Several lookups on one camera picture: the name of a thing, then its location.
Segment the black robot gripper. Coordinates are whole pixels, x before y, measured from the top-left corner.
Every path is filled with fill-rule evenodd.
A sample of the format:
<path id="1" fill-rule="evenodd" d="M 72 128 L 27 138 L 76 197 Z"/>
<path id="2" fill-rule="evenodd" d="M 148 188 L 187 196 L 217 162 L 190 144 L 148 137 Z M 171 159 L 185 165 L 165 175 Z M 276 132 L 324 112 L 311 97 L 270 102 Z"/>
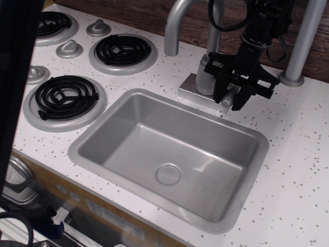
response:
<path id="1" fill-rule="evenodd" d="M 241 110 L 252 95 L 271 98 L 280 83 L 260 65 L 260 58 L 271 42 L 256 41 L 246 33 L 241 34 L 241 41 L 236 55 L 210 52 L 205 67 L 205 72 L 215 78 L 213 99 L 216 103 L 220 103 L 229 84 L 241 88 L 231 108 L 233 111 Z"/>

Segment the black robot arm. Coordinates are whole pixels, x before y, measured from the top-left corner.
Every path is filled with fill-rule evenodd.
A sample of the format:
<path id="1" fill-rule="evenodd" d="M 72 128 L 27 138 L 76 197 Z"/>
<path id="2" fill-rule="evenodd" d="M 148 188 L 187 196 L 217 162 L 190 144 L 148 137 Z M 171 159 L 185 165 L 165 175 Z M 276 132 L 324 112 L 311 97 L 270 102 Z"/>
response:
<path id="1" fill-rule="evenodd" d="M 215 78 L 213 99 L 216 103 L 228 95 L 231 84 L 240 88 L 233 96 L 233 111 L 239 111 L 256 94 L 271 98 L 280 80 L 262 68 L 260 58 L 264 52 L 268 52 L 273 39 L 278 39 L 281 46 L 286 48 L 282 35 L 287 33 L 292 23 L 294 4 L 294 1 L 246 1 L 245 19 L 238 24 L 223 27 L 214 19 L 215 2 L 209 2 L 209 20 L 217 30 L 231 32 L 246 28 L 241 33 L 242 42 L 236 55 L 209 53 L 210 60 L 205 66 L 205 72 Z"/>

